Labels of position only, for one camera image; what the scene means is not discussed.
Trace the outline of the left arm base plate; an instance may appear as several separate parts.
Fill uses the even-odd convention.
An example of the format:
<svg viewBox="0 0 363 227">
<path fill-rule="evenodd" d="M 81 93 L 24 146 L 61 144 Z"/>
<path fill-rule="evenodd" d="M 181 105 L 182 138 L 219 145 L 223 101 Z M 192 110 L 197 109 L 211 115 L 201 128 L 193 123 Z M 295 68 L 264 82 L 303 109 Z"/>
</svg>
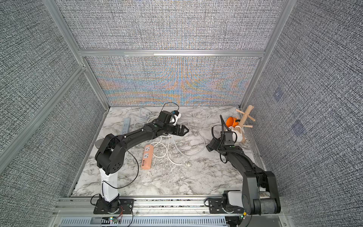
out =
<svg viewBox="0 0 363 227">
<path fill-rule="evenodd" d="M 134 199 L 114 199 L 111 202 L 105 201 L 103 198 L 98 199 L 93 214 L 131 214 L 134 207 Z"/>
</svg>

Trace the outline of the small metal tin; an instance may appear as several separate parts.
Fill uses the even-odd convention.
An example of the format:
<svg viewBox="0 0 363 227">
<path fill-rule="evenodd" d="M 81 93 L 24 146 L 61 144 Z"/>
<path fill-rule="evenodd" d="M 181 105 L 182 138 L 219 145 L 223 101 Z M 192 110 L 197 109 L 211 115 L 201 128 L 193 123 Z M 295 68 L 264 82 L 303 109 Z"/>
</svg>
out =
<svg viewBox="0 0 363 227">
<path fill-rule="evenodd" d="M 102 143 L 103 143 L 103 141 L 104 141 L 104 139 L 99 139 L 99 140 L 97 140 L 97 141 L 95 142 L 95 147 L 96 147 L 96 148 L 100 148 L 100 147 L 101 147 L 101 145 L 102 145 Z"/>
</svg>

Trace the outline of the wooden mug tree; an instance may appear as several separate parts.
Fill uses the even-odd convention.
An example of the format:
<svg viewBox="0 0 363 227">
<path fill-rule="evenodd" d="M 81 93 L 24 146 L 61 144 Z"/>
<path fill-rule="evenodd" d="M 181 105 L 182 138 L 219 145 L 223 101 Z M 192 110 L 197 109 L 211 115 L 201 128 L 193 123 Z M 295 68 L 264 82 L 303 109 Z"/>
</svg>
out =
<svg viewBox="0 0 363 227">
<path fill-rule="evenodd" d="M 242 115 L 238 126 L 241 128 L 241 132 L 242 134 L 244 134 L 244 129 L 243 128 L 252 128 L 253 126 L 251 125 L 245 125 L 246 120 L 249 118 L 250 120 L 252 120 L 253 122 L 255 122 L 256 120 L 250 116 L 251 111 L 254 109 L 254 106 L 249 105 L 247 107 L 247 109 L 245 111 L 241 111 L 239 109 L 236 109 L 236 112 L 240 113 Z"/>
</svg>

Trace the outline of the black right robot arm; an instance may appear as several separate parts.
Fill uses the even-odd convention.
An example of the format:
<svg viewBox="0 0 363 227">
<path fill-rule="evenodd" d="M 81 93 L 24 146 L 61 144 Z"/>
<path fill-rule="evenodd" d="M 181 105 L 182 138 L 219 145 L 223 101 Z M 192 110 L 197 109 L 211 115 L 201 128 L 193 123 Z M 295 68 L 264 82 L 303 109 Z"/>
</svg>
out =
<svg viewBox="0 0 363 227">
<path fill-rule="evenodd" d="M 258 167 L 235 145 L 233 132 L 223 131 L 221 137 L 213 139 L 206 146 L 209 152 L 217 151 L 242 175 L 242 207 L 248 215 L 278 214 L 281 212 L 278 186 L 275 175 Z"/>
</svg>

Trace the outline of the light blue power strip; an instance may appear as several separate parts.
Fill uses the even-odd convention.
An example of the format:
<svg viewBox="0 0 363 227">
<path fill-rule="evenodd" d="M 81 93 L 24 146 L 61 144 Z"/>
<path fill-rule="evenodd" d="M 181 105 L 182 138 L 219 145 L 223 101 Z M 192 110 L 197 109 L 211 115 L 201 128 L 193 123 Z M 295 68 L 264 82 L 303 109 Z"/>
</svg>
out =
<svg viewBox="0 0 363 227">
<path fill-rule="evenodd" d="M 135 129 L 137 124 L 150 122 L 153 116 L 154 115 L 150 110 L 143 107 L 139 109 L 138 115 L 133 113 L 126 115 L 126 118 L 124 118 L 123 121 L 122 134 L 129 133 L 131 131 L 131 125 L 133 125 L 133 129 Z"/>
</svg>

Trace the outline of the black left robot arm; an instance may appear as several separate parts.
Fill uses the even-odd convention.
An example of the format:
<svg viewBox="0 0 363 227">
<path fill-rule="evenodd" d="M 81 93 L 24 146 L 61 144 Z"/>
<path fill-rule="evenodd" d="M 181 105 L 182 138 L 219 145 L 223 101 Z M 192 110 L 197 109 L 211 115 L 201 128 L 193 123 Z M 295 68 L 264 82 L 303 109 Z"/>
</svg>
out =
<svg viewBox="0 0 363 227">
<path fill-rule="evenodd" d="M 185 136 L 189 129 L 177 123 L 180 115 L 178 111 L 161 111 L 155 120 L 138 130 L 123 135 L 108 134 L 104 138 L 95 160 L 101 174 L 102 186 L 98 202 L 104 205 L 109 213 L 115 212 L 120 207 L 118 192 L 120 187 L 117 187 L 116 183 L 126 152 L 138 144 L 163 135 Z"/>
</svg>

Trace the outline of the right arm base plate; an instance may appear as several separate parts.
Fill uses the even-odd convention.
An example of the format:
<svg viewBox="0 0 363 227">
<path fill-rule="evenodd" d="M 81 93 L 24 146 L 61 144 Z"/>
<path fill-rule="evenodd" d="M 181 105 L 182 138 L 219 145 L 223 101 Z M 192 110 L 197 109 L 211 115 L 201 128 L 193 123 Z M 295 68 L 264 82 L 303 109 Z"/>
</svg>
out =
<svg viewBox="0 0 363 227">
<path fill-rule="evenodd" d="M 244 208 L 231 205 L 221 198 L 207 198 L 204 205 L 210 214 L 244 214 Z"/>
</svg>

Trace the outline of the white mug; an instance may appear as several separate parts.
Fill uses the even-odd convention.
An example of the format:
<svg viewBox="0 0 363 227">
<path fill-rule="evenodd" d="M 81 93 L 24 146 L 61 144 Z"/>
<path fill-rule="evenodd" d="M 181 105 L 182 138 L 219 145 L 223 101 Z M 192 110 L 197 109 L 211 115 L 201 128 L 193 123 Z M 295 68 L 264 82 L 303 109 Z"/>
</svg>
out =
<svg viewBox="0 0 363 227">
<path fill-rule="evenodd" d="M 235 141 L 235 143 L 244 143 L 246 138 L 245 135 L 242 131 L 242 128 L 237 125 L 235 127 L 230 126 L 229 129 L 233 132 L 232 136 L 233 136 L 233 140 Z"/>
</svg>

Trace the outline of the orange mug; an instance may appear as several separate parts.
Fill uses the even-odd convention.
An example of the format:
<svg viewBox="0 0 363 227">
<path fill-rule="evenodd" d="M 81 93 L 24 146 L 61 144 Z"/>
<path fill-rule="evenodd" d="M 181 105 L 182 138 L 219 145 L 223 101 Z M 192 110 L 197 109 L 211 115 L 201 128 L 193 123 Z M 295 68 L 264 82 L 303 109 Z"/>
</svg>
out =
<svg viewBox="0 0 363 227">
<path fill-rule="evenodd" d="M 227 127 L 236 127 L 239 125 L 240 119 L 235 118 L 235 117 L 228 117 L 227 120 L 225 121 L 226 126 Z"/>
</svg>

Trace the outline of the aluminium front rail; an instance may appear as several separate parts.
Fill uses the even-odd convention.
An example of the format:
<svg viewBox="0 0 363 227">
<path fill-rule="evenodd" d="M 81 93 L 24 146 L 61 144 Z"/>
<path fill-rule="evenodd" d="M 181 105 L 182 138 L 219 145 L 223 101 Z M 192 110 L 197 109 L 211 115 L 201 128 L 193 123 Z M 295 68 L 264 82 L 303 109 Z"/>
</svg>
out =
<svg viewBox="0 0 363 227">
<path fill-rule="evenodd" d="M 208 200 L 219 195 L 123 197 L 126 214 L 94 214 L 90 197 L 59 199 L 49 227 L 292 227 L 284 202 L 278 214 L 224 213 Z"/>
</svg>

